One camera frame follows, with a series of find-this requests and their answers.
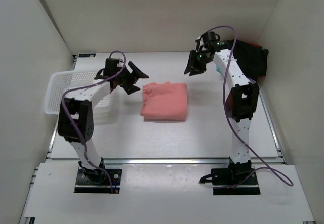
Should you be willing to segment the pink t shirt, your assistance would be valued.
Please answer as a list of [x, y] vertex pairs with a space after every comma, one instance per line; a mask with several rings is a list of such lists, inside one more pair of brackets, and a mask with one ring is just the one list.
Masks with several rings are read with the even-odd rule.
[[150, 83], [142, 88], [140, 115], [145, 121], [185, 121], [188, 110], [187, 84]]

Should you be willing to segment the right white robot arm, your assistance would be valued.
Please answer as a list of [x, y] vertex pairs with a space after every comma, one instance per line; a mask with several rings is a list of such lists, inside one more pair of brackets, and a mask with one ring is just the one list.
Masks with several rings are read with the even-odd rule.
[[214, 62], [224, 76], [223, 107], [232, 130], [232, 148], [228, 166], [213, 170], [200, 179], [201, 184], [220, 180], [224, 185], [238, 184], [252, 173], [249, 153], [249, 129], [256, 111], [259, 87], [251, 83], [240, 69], [228, 45], [214, 32], [206, 32], [196, 40], [196, 49], [189, 53], [184, 71], [189, 76], [206, 71], [207, 64]]

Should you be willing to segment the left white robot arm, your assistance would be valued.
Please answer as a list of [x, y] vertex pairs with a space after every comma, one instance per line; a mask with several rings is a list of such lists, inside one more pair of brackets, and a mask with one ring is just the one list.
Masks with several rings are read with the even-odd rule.
[[130, 95], [140, 90], [135, 85], [139, 79], [148, 78], [131, 61], [126, 63], [121, 59], [107, 58], [105, 67], [96, 73], [92, 84], [76, 88], [78, 93], [75, 96], [70, 96], [71, 90], [62, 95], [58, 134], [73, 146], [85, 177], [96, 185], [111, 184], [112, 179], [92, 140], [94, 108], [118, 86]]

